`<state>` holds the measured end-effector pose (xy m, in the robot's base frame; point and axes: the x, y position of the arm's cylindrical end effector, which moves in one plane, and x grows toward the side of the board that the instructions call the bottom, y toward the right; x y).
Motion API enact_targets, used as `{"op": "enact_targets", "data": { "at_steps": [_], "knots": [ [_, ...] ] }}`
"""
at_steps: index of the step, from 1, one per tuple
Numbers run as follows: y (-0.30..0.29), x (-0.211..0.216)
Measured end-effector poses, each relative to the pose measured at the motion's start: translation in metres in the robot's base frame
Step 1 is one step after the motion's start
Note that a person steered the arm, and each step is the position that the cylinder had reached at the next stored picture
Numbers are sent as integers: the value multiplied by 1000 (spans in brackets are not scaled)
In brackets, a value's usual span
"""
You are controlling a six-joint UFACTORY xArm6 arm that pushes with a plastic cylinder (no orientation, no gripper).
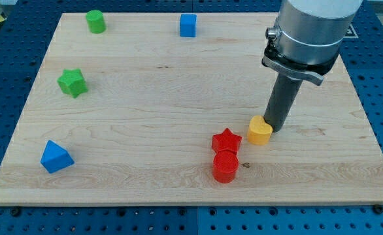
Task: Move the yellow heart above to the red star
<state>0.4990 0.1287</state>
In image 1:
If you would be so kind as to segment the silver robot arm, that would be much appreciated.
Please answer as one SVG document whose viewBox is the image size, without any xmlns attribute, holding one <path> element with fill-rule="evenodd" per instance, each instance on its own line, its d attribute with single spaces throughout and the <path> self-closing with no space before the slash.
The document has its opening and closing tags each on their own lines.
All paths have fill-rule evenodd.
<svg viewBox="0 0 383 235">
<path fill-rule="evenodd" d="M 320 85 L 362 0 L 283 0 L 261 63 L 292 80 Z"/>
</svg>

